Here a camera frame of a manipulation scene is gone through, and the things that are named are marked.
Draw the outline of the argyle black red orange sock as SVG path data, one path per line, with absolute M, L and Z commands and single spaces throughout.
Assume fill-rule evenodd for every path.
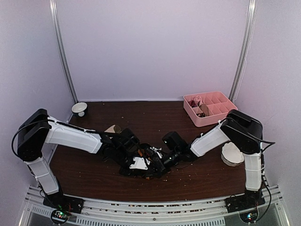
M 165 170 L 162 163 L 162 158 L 164 156 L 162 148 L 142 143 L 140 144 L 138 153 L 140 157 L 142 157 L 143 163 L 145 163 L 147 168 L 141 172 L 141 177 L 147 180 L 161 178 Z

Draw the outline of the striped beige green sock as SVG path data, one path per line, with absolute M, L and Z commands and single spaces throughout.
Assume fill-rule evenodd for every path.
M 113 133 L 113 134 L 120 134 L 122 132 L 122 129 L 120 126 L 114 124 L 110 126 L 108 129 L 106 129 L 104 132 L 106 133 Z

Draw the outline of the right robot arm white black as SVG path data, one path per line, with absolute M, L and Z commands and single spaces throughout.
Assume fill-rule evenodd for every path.
M 197 136 L 187 143 L 177 132 L 172 131 L 163 137 L 170 152 L 162 157 L 155 154 L 151 158 L 154 170 L 159 175 L 180 161 L 194 161 L 219 145 L 228 148 L 234 145 L 244 157 L 246 183 L 243 195 L 225 200 L 227 211 L 235 212 L 256 208 L 265 203 L 261 187 L 264 175 L 264 151 L 262 144 L 271 146 L 274 142 L 263 140 L 263 125 L 238 110 L 231 110 L 207 133 Z

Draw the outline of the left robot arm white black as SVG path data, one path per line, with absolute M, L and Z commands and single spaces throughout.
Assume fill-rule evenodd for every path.
M 127 173 L 150 169 L 151 162 L 146 159 L 139 140 L 131 130 L 121 130 L 117 125 L 106 131 L 80 128 L 49 116 L 45 109 L 38 109 L 14 134 L 11 149 L 28 166 L 41 186 L 44 204 L 66 214 L 81 213 L 84 201 L 63 194 L 58 179 L 43 157 L 44 144 L 62 145 L 90 154 L 100 154 L 114 160 Z

